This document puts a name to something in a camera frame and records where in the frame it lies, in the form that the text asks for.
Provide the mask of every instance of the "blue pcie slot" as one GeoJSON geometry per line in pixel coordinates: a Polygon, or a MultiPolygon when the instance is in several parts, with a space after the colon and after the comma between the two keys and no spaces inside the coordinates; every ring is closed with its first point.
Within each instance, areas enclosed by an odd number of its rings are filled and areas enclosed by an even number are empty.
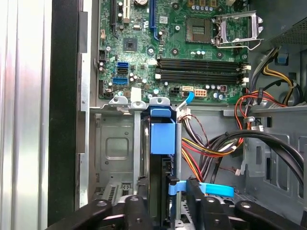
{"type": "Polygon", "coordinates": [[[157,28],[155,27],[155,8],[156,0],[149,0],[149,27],[154,34],[153,37],[158,41],[157,28]]]}

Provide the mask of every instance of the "cable tie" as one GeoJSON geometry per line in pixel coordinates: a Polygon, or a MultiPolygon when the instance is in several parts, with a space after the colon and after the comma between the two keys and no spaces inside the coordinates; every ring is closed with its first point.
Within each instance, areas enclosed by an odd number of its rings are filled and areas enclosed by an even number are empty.
{"type": "Polygon", "coordinates": [[[257,97],[257,105],[260,105],[263,98],[263,88],[259,88],[258,97],[257,97]]]}

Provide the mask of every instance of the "green circuit board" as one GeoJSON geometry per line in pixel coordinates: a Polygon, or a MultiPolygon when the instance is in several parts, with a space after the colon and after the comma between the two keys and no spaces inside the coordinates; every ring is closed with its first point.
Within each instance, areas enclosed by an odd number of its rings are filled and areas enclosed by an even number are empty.
{"type": "MultiPolygon", "coordinates": [[[[152,96],[165,96],[174,103],[184,100],[187,95],[183,87],[205,89],[206,96],[196,97],[195,102],[202,103],[235,103],[242,95],[241,84],[213,85],[199,82],[167,82],[155,78],[157,58],[189,59],[246,62],[246,49],[218,49],[210,43],[214,36],[212,18],[218,14],[234,13],[233,6],[227,0],[155,0],[155,21],[157,32],[162,36],[157,39],[150,28],[150,1],[146,6],[137,5],[134,0],[100,0],[100,30],[99,55],[105,62],[103,71],[98,72],[99,98],[110,99],[114,95],[124,95],[130,98],[131,88],[142,89],[142,100],[147,102],[152,96]],[[118,18],[121,10],[119,2],[129,1],[130,18],[118,18]],[[116,23],[110,26],[112,17],[111,4],[116,4],[116,23]],[[206,27],[197,25],[197,20],[205,20],[206,27]],[[189,41],[189,33],[197,34],[198,42],[189,41]],[[118,78],[117,63],[128,62],[128,73],[121,75],[127,84],[116,84],[113,79],[118,78]],[[179,89],[178,94],[172,94],[172,89],[179,89]]],[[[238,19],[227,22],[229,39],[244,38],[248,35],[248,20],[238,19]]]]}

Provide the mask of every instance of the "black ram slot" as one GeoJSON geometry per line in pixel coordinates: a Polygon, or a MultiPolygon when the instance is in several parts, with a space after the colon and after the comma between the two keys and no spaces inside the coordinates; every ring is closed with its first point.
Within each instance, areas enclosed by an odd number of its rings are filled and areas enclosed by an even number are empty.
{"type": "Polygon", "coordinates": [[[240,63],[226,61],[183,60],[183,59],[158,59],[158,67],[167,70],[194,70],[212,72],[238,73],[240,63]]]}
{"type": "Polygon", "coordinates": [[[161,70],[161,81],[231,85],[240,82],[240,75],[161,70]]]}

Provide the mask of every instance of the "metal frame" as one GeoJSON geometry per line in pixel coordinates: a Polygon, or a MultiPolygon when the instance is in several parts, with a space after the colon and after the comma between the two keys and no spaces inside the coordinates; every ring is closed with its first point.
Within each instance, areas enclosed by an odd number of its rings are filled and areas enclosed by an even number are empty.
{"type": "Polygon", "coordinates": [[[0,1],[1,230],[47,227],[51,10],[0,1]]]}

